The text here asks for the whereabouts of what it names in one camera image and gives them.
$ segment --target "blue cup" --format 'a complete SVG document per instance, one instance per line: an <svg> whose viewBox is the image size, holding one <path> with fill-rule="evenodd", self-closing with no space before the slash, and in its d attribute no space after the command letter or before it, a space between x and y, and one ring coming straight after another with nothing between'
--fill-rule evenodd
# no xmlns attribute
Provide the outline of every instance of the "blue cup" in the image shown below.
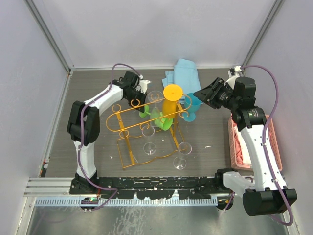
<svg viewBox="0 0 313 235"><path fill-rule="evenodd" d="M190 105L190 102L191 102L190 108L187 109L187 112L189 115L187 116L187 113L184 112L184 113L182 113L182 116L183 116L185 121L191 122L191 121L194 121L196 119L195 111L200 108L201 101L197 97L195 97L193 93L189 93L189 94L187 94L187 96L185 97L184 106L185 106L185 108L188 108Z"/></svg>

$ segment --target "yellow cup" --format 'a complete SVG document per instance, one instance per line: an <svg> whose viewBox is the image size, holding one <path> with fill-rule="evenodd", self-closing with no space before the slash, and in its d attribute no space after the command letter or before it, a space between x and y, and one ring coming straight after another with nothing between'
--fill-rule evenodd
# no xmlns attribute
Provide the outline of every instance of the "yellow cup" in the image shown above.
<svg viewBox="0 0 313 235"><path fill-rule="evenodd" d="M164 88L163 94L165 97L163 102L163 114L169 118L174 118L175 114L172 113L176 112L176 103L182 97L182 89L178 85L171 84Z"/></svg>

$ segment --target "wine glass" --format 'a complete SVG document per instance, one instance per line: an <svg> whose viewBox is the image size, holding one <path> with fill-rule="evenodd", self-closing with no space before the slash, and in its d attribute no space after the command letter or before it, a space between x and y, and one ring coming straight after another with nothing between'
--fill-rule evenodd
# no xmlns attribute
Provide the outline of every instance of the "wine glass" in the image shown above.
<svg viewBox="0 0 313 235"><path fill-rule="evenodd" d="M190 156L192 151L192 147L190 143L182 142L178 146L178 157L176 157L173 161L173 165L178 170L183 170L187 166L186 158Z"/></svg>
<svg viewBox="0 0 313 235"><path fill-rule="evenodd" d="M161 116L161 111L160 109L157 107L157 104L160 103L163 99L163 93L159 92L159 91L151 91L148 94L148 100L150 102L154 103L154 107L151 110L150 113L150 119L155 119ZM154 121L150 122L150 125L152 125L153 127L159 127L160 126L160 119L156 119Z"/></svg>
<svg viewBox="0 0 313 235"><path fill-rule="evenodd" d="M155 134L155 129L152 125L145 125L141 130L142 136L145 138L146 143L143 145L143 151L152 155L155 153L157 147L154 143L152 143L152 139Z"/></svg>

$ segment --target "glass base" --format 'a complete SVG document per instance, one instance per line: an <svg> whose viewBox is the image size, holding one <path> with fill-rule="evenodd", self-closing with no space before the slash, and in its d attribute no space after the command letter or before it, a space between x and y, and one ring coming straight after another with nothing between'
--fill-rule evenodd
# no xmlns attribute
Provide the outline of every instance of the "glass base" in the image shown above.
<svg viewBox="0 0 313 235"><path fill-rule="evenodd" d="M183 112L182 116L183 116L184 120L187 122L192 122L196 119L195 113L189 113L189 115L187 116L187 113Z"/></svg>
<svg viewBox="0 0 313 235"><path fill-rule="evenodd" d="M145 143L145 145L143 146L143 151L148 155L154 154L156 152L156 149L156 145L151 142Z"/></svg>
<svg viewBox="0 0 313 235"><path fill-rule="evenodd" d="M173 161L173 165L178 170L183 170L187 166L186 159L181 159L179 157L175 157Z"/></svg>

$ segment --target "cable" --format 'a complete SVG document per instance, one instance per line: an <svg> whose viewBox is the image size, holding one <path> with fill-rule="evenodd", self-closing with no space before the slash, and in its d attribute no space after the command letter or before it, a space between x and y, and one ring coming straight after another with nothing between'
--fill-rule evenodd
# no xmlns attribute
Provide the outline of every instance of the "cable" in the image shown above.
<svg viewBox="0 0 313 235"><path fill-rule="evenodd" d="M245 179L250 179L250 180L251 180L251 183L253 183L253 178L252 178L252 177L246 176ZM230 204L231 200L233 200L234 196L235 196L235 192L232 191L232 193L231 193L231 195L230 195L230 198L229 198L229 201L228 201L228 203L226 204L225 208L223 209L224 212L226 212L226 210L227 210L227 208L229 207L229 204Z"/></svg>
<svg viewBox="0 0 313 235"><path fill-rule="evenodd" d="M271 119L272 119L272 117L273 117L273 115L275 113L276 108L277 108L278 96L279 96L279 94L278 94L278 85L277 85L277 81L275 79L275 76L267 68L265 68L265 67L263 67L261 65L246 65L246 66L242 66L241 69L246 69L246 68L250 68L250 67L260 68L260 69L265 70L271 76L271 78L273 79L274 85L275 85L275 91L276 91L275 104L274 104L274 107L273 107L273 109L272 109L272 111L271 111L271 113L269 115L268 120L266 121L266 123L264 125L264 129L263 129L263 132L262 132L262 143L265 143L266 142L266 140L265 140L265 138L266 138L266 130L268 129L268 125L269 125L269 123L270 123L270 121L271 121ZM263 149L264 149L264 153L265 153L265 157L266 157L266 161L268 163L268 167L269 167L270 173L271 173L271 175L273 177L273 181L274 181L274 183L275 183L275 185L276 185L276 187L277 187L280 195L282 196L283 201L284 201L284 203L285 203L285 205L287 207L290 220L289 220L288 223L285 223L285 222L283 222L282 220L278 219L277 217L275 217L273 215L270 215L270 217L273 220L275 220L276 222L278 222L278 223L280 223L282 225L290 226L290 225L293 224L292 210L290 208L290 205L288 203L288 200L287 200L286 196L284 195L284 192L282 191L282 189L279 186L279 183L277 182L277 179L276 179L276 176L275 176L275 172L274 172L273 167L272 167L272 165L270 163L270 159L269 159L268 150L267 150L266 145L263 145Z"/></svg>
<svg viewBox="0 0 313 235"><path fill-rule="evenodd" d="M77 151L77 162L78 162L78 165L79 167L81 168L82 170L82 173L85 177L85 179L88 181L88 183L90 183L92 186L98 188L98 189L102 189L102 190L105 190L105 191L114 191L114 193L104 202L102 203L100 206L97 206L95 207L94 209L92 209L91 211L96 211L98 209L100 209L102 206L104 206L109 200L111 200L117 193L117 188L103 188L103 187L100 187L96 184L94 184L89 178L88 176L86 175L85 171L84 171L84 168L82 166L82 163L81 163L81 159L80 159L80 152L81 152L81 148L84 146L84 112L86 110L87 107L89 107L92 103L96 102L98 99L102 98L103 96L105 96L112 88L112 84L113 84L113 78L114 78L114 68L118 65L122 65L122 66L126 66L126 67L129 67L131 68L133 71L135 71L139 76L139 72L137 70L135 70L133 67L129 66L129 65L126 65L126 64L122 64L122 63L117 63L115 65L113 65L112 67L112 72L111 72L111 82L110 82L110 86L109 88L104 92L102 93L101 95L99 95L98 97L96 97L95 99L93 99L92 101L90 101L89 103L87 103L81 113L80 113L80 125L81 125L81 145L79 146L78 148L78 151Z"/></svg>
<svg viewBox="0 0 313 235"><path fill-rule="evenodd" d="M223 209L224 212L226 212L226 210L227 210L227 208L229 207L229 204L230 204L231 200L233 200L234 196L235 196L235 192L232 191L232 193L231 193L231 195L230 195L230 199L229 199L229 201L227 202L225 208Z"/></svg>

